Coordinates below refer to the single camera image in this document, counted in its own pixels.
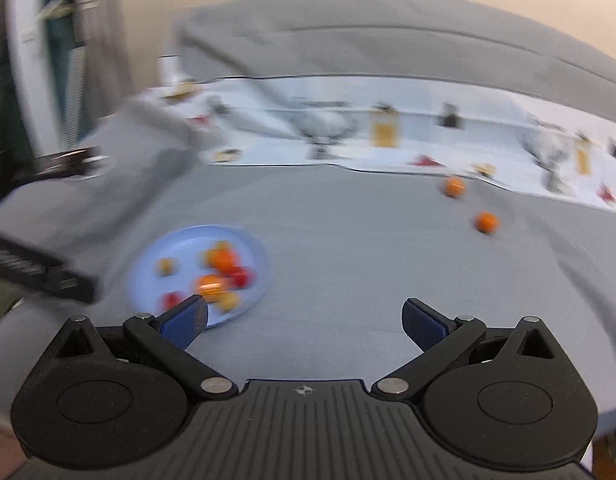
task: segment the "silver screw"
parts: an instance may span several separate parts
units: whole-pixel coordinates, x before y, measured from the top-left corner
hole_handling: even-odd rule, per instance
[[[384,394],[402,394],[408,389],[408,383],[399,377],[386,377],[377,383]]]
[[[201,381],[201,389],[209,394],[224,394],[232,388],[232,382],[225,377],[210,377]]]

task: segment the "red fruit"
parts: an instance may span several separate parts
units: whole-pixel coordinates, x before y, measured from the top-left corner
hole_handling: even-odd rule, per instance
[[[232,284],[236,288],[246,288],[252,283],[252,272],[246,267],[235,267],[230,273]]]
[[[184,300],[180,292],[168,292],[163,295],[163,309],[170,310]]]

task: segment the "triangular cutout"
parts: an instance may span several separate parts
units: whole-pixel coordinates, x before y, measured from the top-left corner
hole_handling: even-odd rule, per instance
[[[92,346],[86,339],[86,335],[81,328],[77,328],[70,332],[66,342],[57,352],[57,357],[62,359],[65,357],[75,357],[77,355],[92,354]]]
[[[531,330],[526,334],[518,353],[530,357],[540,357],[541,359],[552,359],[554,357],[539,330]]]

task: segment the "blue plate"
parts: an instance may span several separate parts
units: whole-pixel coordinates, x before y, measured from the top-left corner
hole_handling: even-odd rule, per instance
[[[197,225],[173,231],[150,245],[134,264],[128,282],[130,298],[137,312],[155,316],[163,312],[163,296],[179,292],[183,298],[196,294],[195,282],[216,270],[205,267],[203,253],[219,240],[228,240],[239,254],[242,265],[254,270],[253,283],[243,290],[235,290],[240,305],[223,313],[215,303],[208,304],[208,325],[218,325],[238,316],[262,297],[270,284],[270,260],[264,244],[237,227]],[[171,276],[161,276],[157,268],[160,258],[176,258],[177,269]]]

